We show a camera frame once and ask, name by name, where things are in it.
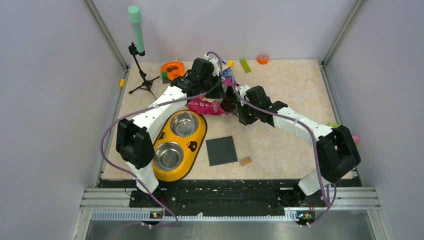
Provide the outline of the pink pet food bag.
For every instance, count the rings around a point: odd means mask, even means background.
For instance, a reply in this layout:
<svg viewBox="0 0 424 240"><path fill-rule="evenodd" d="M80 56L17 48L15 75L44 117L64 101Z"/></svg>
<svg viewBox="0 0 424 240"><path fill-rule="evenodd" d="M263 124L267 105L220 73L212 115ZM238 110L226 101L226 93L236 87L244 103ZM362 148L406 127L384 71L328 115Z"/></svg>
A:
<svg viewBox="0 0 424 240"><path fill-rule="evenodd" d="M235 81L233 70L230 66L223 68L223 77L221 88L225 96L223 98L207 98L202 96L190 100L186 106L189 110L199 115L211 115L211 116L226 116L235 115L238 116L238 104L240 103L239 98L234 94L232 88L232 82Z"/></svg>

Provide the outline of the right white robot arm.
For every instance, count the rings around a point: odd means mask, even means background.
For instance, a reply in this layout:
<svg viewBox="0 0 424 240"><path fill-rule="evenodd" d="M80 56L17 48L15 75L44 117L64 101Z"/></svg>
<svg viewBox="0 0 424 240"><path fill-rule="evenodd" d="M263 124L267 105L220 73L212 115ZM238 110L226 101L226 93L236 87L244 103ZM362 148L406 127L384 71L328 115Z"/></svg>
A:
<svg viewBox="0 0 424 240"><path fill-rule="evenodd" d="M313 148L315 169L296 185L293 200L307 206L314 193L324 191L361 163L361 157L350 130L315 122L281 101L272 102L262 86L232 86L239 121L251 125L261 121L293 134Z"/></svg>

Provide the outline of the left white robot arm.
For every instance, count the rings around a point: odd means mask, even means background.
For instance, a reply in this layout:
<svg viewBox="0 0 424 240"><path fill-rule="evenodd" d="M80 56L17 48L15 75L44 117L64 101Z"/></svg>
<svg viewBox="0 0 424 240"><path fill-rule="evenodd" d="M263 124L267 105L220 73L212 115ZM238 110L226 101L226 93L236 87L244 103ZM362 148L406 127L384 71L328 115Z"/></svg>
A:
<svg viewBox="0 0 424 240"><path fill-rule="evenodd" d="M191 100L224 98L222 88L223 61L217 53L209 51L196 58L185 75L172 80L149 107L118 119L115 149L129 166L127 173L137 181L141 200L147 206L156 206L161 198L152 166L155 155L152 137L157 136L159 127L174 112Z"/></svg>

